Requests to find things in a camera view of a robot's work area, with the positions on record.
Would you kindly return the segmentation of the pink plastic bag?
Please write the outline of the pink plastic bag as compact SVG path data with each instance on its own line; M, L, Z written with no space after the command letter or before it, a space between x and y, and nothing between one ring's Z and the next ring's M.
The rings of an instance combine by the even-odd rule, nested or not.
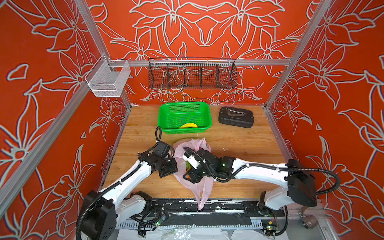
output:
M203 177L203 179L199 183L192 184L183 178L183 175L187 171L187 162L183 159L183 155L184 155L183 147L189 147L195 150L196 152L199 149L204 149L211 152L212 148L206 142L205 138L182 139L173 145L173 148L175 149L174 158L176 160L177 168L178 168L178 171L174 173L174 176L185 188L192 191L192 193L194 194L197 200L197 204L198 204L197 208L200 211L204 208L204 205L207 202L212 192L214 180L212 178Z

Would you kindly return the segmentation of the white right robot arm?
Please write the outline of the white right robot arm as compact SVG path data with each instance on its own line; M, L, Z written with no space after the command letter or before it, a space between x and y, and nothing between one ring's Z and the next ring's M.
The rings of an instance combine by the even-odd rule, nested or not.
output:
M183 178L193 184L204 177L219 183L235 179L256 180L277 186L275 190L261 194L261 209L277 211L293 203L304 207L317 206L315 177L296 160L289 160L287 164L262 164L235 157L219 158L204 149L183 149L183 159L191 166Z

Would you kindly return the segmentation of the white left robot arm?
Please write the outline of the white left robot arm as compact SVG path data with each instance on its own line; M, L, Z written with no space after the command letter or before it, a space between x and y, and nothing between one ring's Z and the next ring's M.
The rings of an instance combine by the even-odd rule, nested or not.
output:
M88 237L90 240L107 240L116 226L128 218L141 213L147 199L133 195L132 190L153 172L166 177L178 171L175 158L169 154L138 154L139 159L125 174L113 184L99 192L90 191L84 198L76 223L76 239Z

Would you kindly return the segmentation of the yellow banana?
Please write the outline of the yellow banana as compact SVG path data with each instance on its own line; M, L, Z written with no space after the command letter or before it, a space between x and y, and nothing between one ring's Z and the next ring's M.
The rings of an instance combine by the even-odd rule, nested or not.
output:
M189 128L197 128L198 125L195 123L186 123L182 126L180 126L180 129L189 129Z

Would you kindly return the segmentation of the green plastic basket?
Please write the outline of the green plastic basket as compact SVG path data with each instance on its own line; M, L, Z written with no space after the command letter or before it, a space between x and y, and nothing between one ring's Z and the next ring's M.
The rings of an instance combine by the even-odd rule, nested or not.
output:
M180 129L186 123L197 128ZM212 126L210 106L204 102L176 102L159 108L158 127L168 135L204 133Z

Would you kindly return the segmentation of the black plastic tool case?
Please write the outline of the black plastic tool case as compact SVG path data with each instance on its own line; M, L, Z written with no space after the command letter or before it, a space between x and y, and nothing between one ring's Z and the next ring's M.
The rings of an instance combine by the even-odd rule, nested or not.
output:
M222 107L219 112L218 121L223 125L251 128L254 125L254 114L246 109Z

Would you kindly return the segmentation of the clear plastic wrap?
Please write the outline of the clear plastic wrap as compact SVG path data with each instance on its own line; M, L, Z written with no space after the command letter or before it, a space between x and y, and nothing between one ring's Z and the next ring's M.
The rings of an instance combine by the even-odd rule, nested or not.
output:
M203 229L178 227L157 232L161 233L161 240L196 240L197 235L201 234L202 230Z

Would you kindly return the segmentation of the metal pipe fitting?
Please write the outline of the metal pipe fitting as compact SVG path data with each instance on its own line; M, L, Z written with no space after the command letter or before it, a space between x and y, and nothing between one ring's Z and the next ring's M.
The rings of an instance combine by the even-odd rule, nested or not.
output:
M303 212L299 212L299 216L301 217L301 224L305 229L313 229L319 224L318 219L313 215L305 215Z

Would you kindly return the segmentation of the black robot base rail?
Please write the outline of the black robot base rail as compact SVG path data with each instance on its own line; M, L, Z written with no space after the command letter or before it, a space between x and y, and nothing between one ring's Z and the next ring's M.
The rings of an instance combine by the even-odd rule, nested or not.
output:
M286 225L284 208L276 212L259 209L257 199L209 199L198 210L195 199L153 199L163 218L153 226L140 226L132 219L117 225L118 230L220 229L280 231Z

